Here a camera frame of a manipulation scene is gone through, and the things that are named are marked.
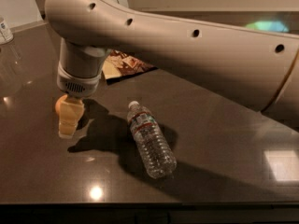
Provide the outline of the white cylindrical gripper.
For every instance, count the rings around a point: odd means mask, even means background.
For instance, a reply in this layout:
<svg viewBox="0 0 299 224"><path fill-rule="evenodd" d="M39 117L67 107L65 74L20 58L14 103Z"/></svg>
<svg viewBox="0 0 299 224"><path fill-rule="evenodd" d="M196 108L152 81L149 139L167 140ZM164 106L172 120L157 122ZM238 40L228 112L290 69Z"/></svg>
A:
<svg viewBox="0 0 299 224"><path fill-rule="evenodd" d="M104 61L110 49L80 46L61 40L57 85L67 95L61 103L59 136L72 138L84 114L81 99L95 93L101 79Z"/></svg>

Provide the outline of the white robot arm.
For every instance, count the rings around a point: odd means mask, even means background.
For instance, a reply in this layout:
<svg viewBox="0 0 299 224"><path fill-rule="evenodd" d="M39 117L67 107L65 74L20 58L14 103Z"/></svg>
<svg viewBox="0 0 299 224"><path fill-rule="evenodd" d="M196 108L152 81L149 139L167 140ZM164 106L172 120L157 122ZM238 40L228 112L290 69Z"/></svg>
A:
<svg viewBox="0 0 299 224"><path fill-rule="evenodd" d="M93 94L111 50L131 53L229 100L299 129L299 38L134 11L127 0L46 0L61 37L57 85Z"/></svg>

